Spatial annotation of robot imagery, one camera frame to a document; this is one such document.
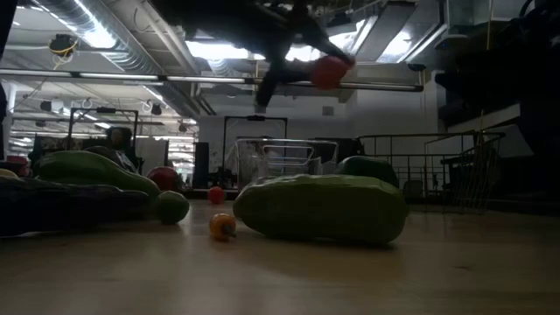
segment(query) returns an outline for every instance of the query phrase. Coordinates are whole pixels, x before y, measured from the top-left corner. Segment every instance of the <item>orange ball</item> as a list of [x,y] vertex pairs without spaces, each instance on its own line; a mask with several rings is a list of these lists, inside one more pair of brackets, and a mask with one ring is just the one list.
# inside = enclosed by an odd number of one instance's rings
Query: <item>orange ball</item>
[[220,242],[229,241],[235,235],[235,218],[229,214],[218,213],[210,219],[210,235]]

